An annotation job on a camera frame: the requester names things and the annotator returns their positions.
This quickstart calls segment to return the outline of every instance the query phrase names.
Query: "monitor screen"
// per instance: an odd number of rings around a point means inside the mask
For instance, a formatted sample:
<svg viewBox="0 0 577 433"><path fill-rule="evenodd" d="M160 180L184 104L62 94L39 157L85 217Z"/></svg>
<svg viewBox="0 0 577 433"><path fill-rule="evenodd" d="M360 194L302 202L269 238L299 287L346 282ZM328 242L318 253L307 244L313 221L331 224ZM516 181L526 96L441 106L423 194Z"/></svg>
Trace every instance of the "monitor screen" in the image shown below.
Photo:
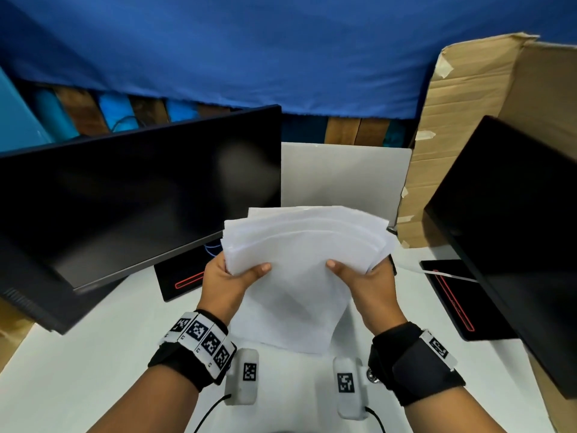
<svg viewBox="0 0 577 433"><path fill-rule="evenodd" d="M577 395L577 164L484 117L425 208L560 389Z"/></svg>
<svg viewBox="0 0 577 433"><path fill-rule="evenodd" d="M278 106L0 157L0 228L75 289L212 240L280 205Z"/></svg>

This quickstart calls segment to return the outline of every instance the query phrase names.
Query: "cable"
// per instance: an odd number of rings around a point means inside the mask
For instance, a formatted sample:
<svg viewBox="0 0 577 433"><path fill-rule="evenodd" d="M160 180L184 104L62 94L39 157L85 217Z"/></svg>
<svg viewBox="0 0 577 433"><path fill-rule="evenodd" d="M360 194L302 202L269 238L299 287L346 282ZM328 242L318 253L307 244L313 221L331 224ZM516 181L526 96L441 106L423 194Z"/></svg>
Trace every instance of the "cable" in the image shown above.
<svg viewBox="0 0 577 433"><path fill-rule="evenodd" d="M212 405L212 407L211 407L210 409L208 409L208 412L203 416L203 418L200 420L200 422L199 422L198 425L196 426L196 430L194 430L194 433L197 433L197 432L198 432L198 429L199 429L200 426L203 424L203 422L204 422L204 420L206 419L206 417L211 414L212 410L213 410L216 406L218 406L218 404L219 404L220 402L223 402L224 400L227 400L227 399L229 399L229 398L232 397L232 396L233 396L232 394L226 394L226 395L225 395L224 397L222 397L220 400L216 401L216 402Z"/></svg>
<svg viewBox="0 0 577 433"><path fill-rule="evenodd" d="M146 124L142 123L140 118L133 116L133 115L125 115L124 117L120 118L120 120L118 120L116 123L114 123L114 125L112 126L112 129L110 131L114 132L114 130L116 130L116 128L118 127L118 125L120 123L124 123L126 120L129 120L131 118L134 118L136 120L136 122L139 124L139 126L146 127Z"/></svg>
<svg viewBox="0 0 577 433"><path fill-rule="evenodd" d="M211 257L216 257L216 255L214 255L209 248L211 248L210 246L204 246L204 250L206 251L207 254L209 254Z"/></svg>
<svg viewBox="0 0 577 433"><path fill-rule="evenodd" d="M365 410L367 412L369 412L371 415L373 415L375 418L377 418L377 421L379 422L379 425L381 426L381 430L383 430L383 433L386 433L385 428L383 427L383 423L381 422L381 419L379 418L379 416L377 416L377 414L374 412L374 410L371 409L370 407L365 407Z"/></svg>
<svg viewBox="0 0 577 433"><path fill-rule="evenodd" d="M395 263L395 266L397 266L400 269L405 269L408 270L409 272L415 272L417 274L430 274L430 275L441 275L441 276L448 276L449 278L455 278L455 279L460 279L463 281L470 281L470 282L479 282L476 279L473 278L466 278L464 276L457 276L457 275L451 275L451 274L446 274L443 272L437 272L435 270L423 270L423 269L414 269L412 267L406 267L406 266L401 266L399 263Z"/></svg>

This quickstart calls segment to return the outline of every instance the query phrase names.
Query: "white sensor device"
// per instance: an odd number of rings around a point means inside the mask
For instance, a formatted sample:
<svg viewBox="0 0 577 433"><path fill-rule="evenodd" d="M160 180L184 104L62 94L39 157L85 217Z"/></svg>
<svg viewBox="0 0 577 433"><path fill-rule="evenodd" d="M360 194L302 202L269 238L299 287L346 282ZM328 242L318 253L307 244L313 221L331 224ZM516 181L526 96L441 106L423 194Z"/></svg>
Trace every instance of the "white sensor device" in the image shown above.
<svg viewBox="0 0 577 433"><path fill-rule="evenodd" d="M258 351L241 348L237 351L230 369L226 373L224 394L232 397L225 400L227 406L251 405L256 402L258 391Z"/></svg>
<svg viewBox="0 0 577 433"><path fill-rule="evenodd" d="M365 407L369 404L366 386L366 367L360 358L335 357L332 370L336 381L337 412L343 419L362 421L369 415Z"/></svg>

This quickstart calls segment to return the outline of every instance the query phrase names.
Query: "qr code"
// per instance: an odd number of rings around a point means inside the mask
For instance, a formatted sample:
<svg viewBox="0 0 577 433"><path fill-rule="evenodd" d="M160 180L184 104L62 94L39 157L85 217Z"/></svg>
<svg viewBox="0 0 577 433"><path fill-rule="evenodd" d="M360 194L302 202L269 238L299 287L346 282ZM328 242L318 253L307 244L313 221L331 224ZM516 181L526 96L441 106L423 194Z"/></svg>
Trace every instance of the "qr code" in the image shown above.
<svg viewBox="0 0 577 433"><path fill-rule="evenodd" d="M245 363L242 380L246 382L256 381L256 363Z"/></svg>
<svg viewBox="0 0 577 433"><path fill-rule="evenodd" d="M441 345L441 342L439 342L436 338L432 338L429 342L429 345L435 350L437 351L438 355L440 355L443 358L446 358L447 355L449 354L449 351L447 351L445 349L445 347L443 345Z"/></svg>
<svg viewBox="0 0 577 433"><path fill-rule="evenodd" d="M355 385L353 384L353 375L351 373L337 373L336 381L339 384L339 393L355 393Z"/></svg>
<svg viewBox="0 0 577 433"><path fill-rule="evenodd" d="M170 328L170 331L176 331L177 333L181 333L186 328L186 326L190 321L191 320L188 318L178 319L178 322L174 324L174 327Z"/></svg>
<svg viewBox="0 0 577 433"><path fill-rule="evenodd" d="M198 320L192 322L192 325L186 330L186 334L191 336L194 340L200 342L203 336L208 331L208 327L202 325Z"/></svg>
<svg viewBox="0 0 577 433"><path fill-rule="evenodd" d="M216 355L214 356L215 363L220 370L224 368L229 357L230 353L226 350L224 345L221 346L219 350L216 352Z"/></svg>
<svg viewBox="0 0 577 433"><path fill-rule="evenodd" d="M216 349L220 345L220 339L215 336L215 334L211 331L208 335L204 338L203 342L200 344L207 352L211 355L215 353Z"/></svg>

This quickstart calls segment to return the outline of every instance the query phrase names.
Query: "monitor base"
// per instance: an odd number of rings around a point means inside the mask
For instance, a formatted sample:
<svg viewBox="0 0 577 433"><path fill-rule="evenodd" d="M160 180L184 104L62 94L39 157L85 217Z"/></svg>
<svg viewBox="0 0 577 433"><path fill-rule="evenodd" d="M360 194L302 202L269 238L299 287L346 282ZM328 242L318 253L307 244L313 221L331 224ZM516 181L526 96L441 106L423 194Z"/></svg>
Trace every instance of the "monitor base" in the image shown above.
<svg viewBox="0 0 577 433"><path fill-rule="evenodd" d="M420 262L424 270L473 278L461 260L429 260ZM489 299L479 283L427 274L433 290L459 335L466 341L517 338L501 312Z"/></svg>

